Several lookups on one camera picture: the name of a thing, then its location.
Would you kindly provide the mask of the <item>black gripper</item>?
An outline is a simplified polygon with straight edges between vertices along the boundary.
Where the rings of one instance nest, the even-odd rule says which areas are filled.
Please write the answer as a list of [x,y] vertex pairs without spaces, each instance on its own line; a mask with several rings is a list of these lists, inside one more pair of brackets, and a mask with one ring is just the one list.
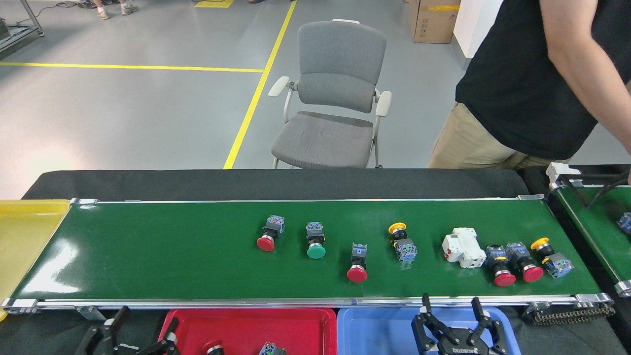
[[[423,306],[420,313],[415,315],[412,320],[413,335],[420,355],[429,351],[434,345],[437,345],[439,355],[508,354],[502,322],[493,320],[490,316],[485,315],[478,297],[473,297],[471,301],[478,325],[472,331],[469,329],[453,329],[456,338],[459,339],[458,344],[449,339],[452,335],[451,329],[434,316],[428,294],[423,295],[422,303]],[[426,329],[430,330],[437,342],[434,342],[426,335]]]

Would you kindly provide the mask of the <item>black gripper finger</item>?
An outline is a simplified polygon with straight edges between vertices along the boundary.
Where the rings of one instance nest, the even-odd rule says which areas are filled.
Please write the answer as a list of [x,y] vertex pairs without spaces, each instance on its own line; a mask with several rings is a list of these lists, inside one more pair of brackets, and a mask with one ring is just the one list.
[[179,350],[176,346],[175,331],[178,328],[178,318],[173,318],[169,326],[165,330],[164,337],[155,344],[148,346],[140,351],[139,355],[178,355]]
[[124,321],[129,316],[129,308],[122,307],[115,317],[106,319],[100,326],[88,328],[83,339],[79,343],[76,355],[123,355],[130,353],[116,340],[116,335]]

